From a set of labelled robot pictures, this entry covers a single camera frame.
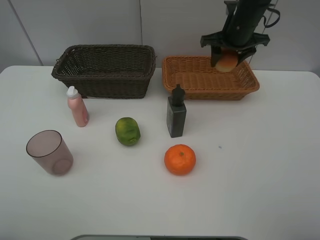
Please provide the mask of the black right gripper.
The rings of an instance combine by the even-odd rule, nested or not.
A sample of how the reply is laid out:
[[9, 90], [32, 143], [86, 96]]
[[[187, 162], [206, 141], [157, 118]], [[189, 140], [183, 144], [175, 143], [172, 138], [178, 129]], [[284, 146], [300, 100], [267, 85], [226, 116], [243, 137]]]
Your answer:
[[253, 56], [255, 46], [267, 46], [267, 34], [256, 33], [256, 27], [270, 6], [269, 0], [225, 0], [227, 18], [221, 31], [203, 35], [201, 47], [211, 46], [211, 66], [221, 58], [221, 47], [236, 50], [237, 65]]

